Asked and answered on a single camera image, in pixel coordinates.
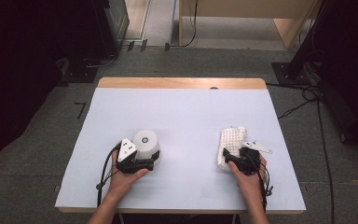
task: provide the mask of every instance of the wooden table edge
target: wooden table edge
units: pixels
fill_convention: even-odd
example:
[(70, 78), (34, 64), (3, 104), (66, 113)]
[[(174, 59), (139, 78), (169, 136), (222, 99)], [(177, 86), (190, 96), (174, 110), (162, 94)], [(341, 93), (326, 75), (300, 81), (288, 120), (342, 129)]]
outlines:
[(103, 77), (98, 88), (266, 90), (267, 86), (258, 77)]

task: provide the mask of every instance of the human hand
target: human hand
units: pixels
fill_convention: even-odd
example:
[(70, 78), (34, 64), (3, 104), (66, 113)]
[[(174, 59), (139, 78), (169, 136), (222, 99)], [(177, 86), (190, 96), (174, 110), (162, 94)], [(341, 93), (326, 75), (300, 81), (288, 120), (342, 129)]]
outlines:
[(123, 197), (130, 190), (131, 186), (135, 181), (142, 178), (148, 173), (147, 169), (142, 169), (132, 175), (125, 175), (117, 170), (116, 168), (117, 160), (117, 151), (114, 151), (112, 154), (112, 170), (111, 173), (114, 174), (110, 177), (110, 186), (107, 191), (107, 195), (113, 197), (118, 203), (123, 199)]
[[(260, 175), (264, 181), (265, 177), (265, 167), (267, 166), (267, 161), (260, 154), (260, 162), (264, 165), (260, 166)], [(245, 203), (251, 203), (255, 200), (262, 201), (261, 189), (260, 189), (260, 180), (257, 174), (244, 175), (235, 165), (233, 161), (228, 162), (228, 166), (231, 172), (237, 177), (238, 187), (240, 188), (241, 194)]]

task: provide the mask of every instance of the cable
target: cable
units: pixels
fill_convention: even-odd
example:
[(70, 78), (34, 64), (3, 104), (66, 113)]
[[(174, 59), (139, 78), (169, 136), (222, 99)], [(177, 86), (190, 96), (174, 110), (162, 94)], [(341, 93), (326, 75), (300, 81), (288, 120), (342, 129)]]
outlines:
[(266, 177), (267, 177), (267, 181), (266, 181), (266, 195), (270, 196), (272, 194), (272, 189), (273, 186), (271, 186), (271, 188), (269, 187), (269, 170), (267, 169), (267, 167), (260, 162), (260, 165), (262, 165), (264, 167), (264, 169), (266, 170)]
[(110, 63), (112, 63), (116, 58), (115, 55), (110, 55), (110, 57), (112, 57), (112, 59), (108, 63), (96, 64), (96, 65), (85, 65), (85, 66), (88, 68), (105, 67), (105, 66), (109, 65)]
[(193, 37), (191, 38), (190, 42), (188, 42), (188, 44), (181, 46), (182, 48), (185, 48), (185, 47), (189, 46), (193, 42), (194, 38), (196, 37), (196, 34), (197, 34), (197, 8), (198, 8), (198, 4), (199, 4), (199, 0), (196, 0), (196, 8), (194, 10), (194, 26), (193, 26), (194, 27), (194, 34), (193, 34)]
[[(277, 86), (277, 87), (283, 87), (285, 88), (285, 86), (280, 86), (280, 85), (276, 85), (276, 84), (271, 84), (271, 86)], [(314, 98), (308, 98), (306, 95), (305, 95), (305, 92), (306, 91), (310, 91), (313, 95), (314, 95)], [(293, 109), (290, 109), (288, 111), (291, 111), (289, 112), (288, 114), (286, 114), (285, 116), (288, 116), (289, 114), (291, 114), (292, 112), (294, 112), (295, 110), (299, 109), (301, 106), (303, 105), (306, 105), (307, 103), (310, 103), (310, 102), (315, 102), (316, 101), (316, 105), (317, 105), (317, 110), (318, 110), (318, 119), (319, 119), (319, 125), (321, 127), (321, 136), (322, 136), (322, 144), (323, 144), (323, 148), (324, 148), (324, 160), (326, 162), (326, 169), (327, 169), (327, 174), (328, 174), (328, 182), (329, 182), (329, 187), (330, 187), (330, 200), (331, 200), (331, 203), (330, 203), (330, 210), (331, 210), (331, 223), (334, 224), (335, 223), (335, 216), (334, 216), (334, 189), (333, 189), (333, 178), (331, 176), (331, 169), (330, 169), (330, 162), (329, 162), (329, 159), (328, 159), (328, 156), (327, 156), (327, 149), (326, 149), (326, 145), (325, 145), (325, 139), (324, 139), (324, 125), (323, 125), (323, 121), (322, 121), (322, 115), (321, 115), (321, 108), (320, 108), (320, 101), (322, 100), (322, 94), (317, 94), (315, 91), (319, 91), (319, 89), (315, 86), (309, 86), (307, 88), (303, 88), (303, 91), (302, 91), (302, 96), (303, 98), (307, 101), (301, 105), (299, 105), (298, 107), (296, 108), (293, 108)]]
[(97, 200), (97, 207), (100, 206), (101, 204), (101, 200), (102, 200), (102, 197), (103, 197), (103, 186), (105, 185), (106, 183), (106, 180), (111, 177), (112, 175), (115, 175), (118, 171), (114, 172), (113, 174), (111, 174), (110, 176), (108, 176), (107, 178), (104, 177), (104, 173), (106, 171), (106, 166), (107, 166), (107, 163), (109, 162), (109, 159), (110, 157), (112, 156), (113, 152), (118, 150), (120, 147), (120, 144), (117, 144), (110, 152), (109, 154), (107, 155), (106, 157), (106, 160), (105, 160), (105, 163), (103, 165), (103, 173), (101, 175), (101, 182), (97, 185), (97, 190), (98, 190), (98, 200)]
[(305, 61), (303, 69), (305, 73), (316, 82), (320, 82), (322, 79), (316, 74), (316, 69), (310, 65), (309, 61)]
[(243, 151), (245, 153), (245, 156), (249, 159), (249, 161), (252, 163), (252, 165), (254, 166), (257, 176), (258, 176), (258, 181), (260, 183), (260, 190), (261, 190), (261, 197), (263, 198), (263, 209), (264, 212), (266, 212), (266, 207), (267, 207), (267, 193), (266, 193), (266, 189), (264, 189), (264, 180), (263, 178), (261, 178), (260, 175), (260, 168), (257, 168), (257, 166), (255, 165), (255, 162), (252, 160), (252, 158), (248, 155), (248, 153), (246, 153), (245, 151)]
[[(187, 4), (188, 4), (188, 10), (189, 11), (191, 11), (191, 6), (190, 6), (190, 2), (188, 1), (187, 2)], [(194, 11), (194, 19), (196, 19), (196, 17), (197, 17), (197, 12), (196, 11)], [(193, 30), (194, 30), (194, 32), (196, 33), (197, 32), (197, 30), (196, 30), (196, 26), (195, 26), (195, 23), (191, 20), (191, 16), (190, 16), (190, 24), (191, 24), (191, 26), (193, 27)], [(197, 46), (197, 44), (199, 43), (199, 39), (197, 38), (197, 36), (195, 35), (195, 37), (196, 37), (196, 44), (195, 44), (195, 46)]]
[(327, 156), (327, 150), (326, 145), (324, 141), (324, 125), (322, 122), (322, 116), (321, 116), (321, 108), (319, 105), (319, 100), (317, 101), (317, 107), (318, 107), (318, 117), (319, 117), (319, 125), (321, 127), (321, 136), (322, 136), (322, 144), (324, 146), (324, 159), (326, 162), (326, 168), (327, 168), (327, 174), (328, 174), (328, 184), (330, 186), (330, 210), (331, 210), (331, 223), (334, 224), (334, 190), (333, 190), (333, 178), (331, 177), (331, 170), (330, 170), (330, 163)]
[[(290, 115), (291, 113), (295, 112), (296, 110), (298, 110), (300, 107), (307, 105), (311, 102), (315, 102), (318, 101), (322, 98), (321, 94), (317, 94), (316, 91), (319, 91), (318, 87), (316, 86), (308, 86), (308, 87), (296, 87), (296, 86), (284, 86), (284, 85), (279, 85), (279, 84), (272, 84), (272, 83), (266, 83), (269, 86), (275, 86), (275, 87), (282, 87), (282, 88), (288, 88), (288, 89), (294, 89), (294, 90), (302, 90), (302, 97), (306, 100), (306, 102), (302, 103), (301, 105), (298, 105), (294, 108), (291, 108), (289, 110), (286, 110), (281, 116), (278, 117), (278, 119), (284, 118), (288, 115)], [(306, 92), (311, 92), (313, 94), (313, 98), (308, 98), (306, 96)]]

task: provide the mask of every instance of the white tabletop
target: white tabletop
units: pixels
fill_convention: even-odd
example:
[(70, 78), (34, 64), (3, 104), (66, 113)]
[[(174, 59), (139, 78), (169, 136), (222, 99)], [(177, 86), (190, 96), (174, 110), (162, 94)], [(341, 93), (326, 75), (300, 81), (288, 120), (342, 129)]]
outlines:
[[(158, 135), (161, 162), (133, 185), (118, 212), (242, 213), (235, 177), (216, 164), (220, 131), (230, 126), (245, 127), (245, 140), (273, 151), (262, 153), (273, 186), (267, 212), (306, 210), (268, 90), (97, 88), (55, 206), (93, 212), (108, 152), (150, 129)], [(103, 189), (104, 196), (108, 186)]]

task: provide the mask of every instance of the handheld controller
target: handheld controller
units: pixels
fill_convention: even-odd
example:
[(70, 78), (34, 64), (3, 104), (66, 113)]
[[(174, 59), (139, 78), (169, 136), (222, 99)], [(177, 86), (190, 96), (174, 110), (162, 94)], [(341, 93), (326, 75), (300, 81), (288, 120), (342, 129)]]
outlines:
[(159, 157), (159, 151), (155, 153), (152, 158), (138, 160), (136, 159), (136, 152), (138, 148), (127, 138), (121, 141), (121, 146), (118, 149), (116, 159), (116, 168), (123, 174), (134, 174), (141, 169), (152, 171), (154, 168), (154, 161)]
[(224, 148), (223, 156), (225, 157), (226, 163), (233, 161), (238, 169), (245, 175), (252, 175), (260, 169), (260, 153), (257, 150), (242, 147), (240, 149), (240, 156), (236, 157), (231, 155), (231, 153)]

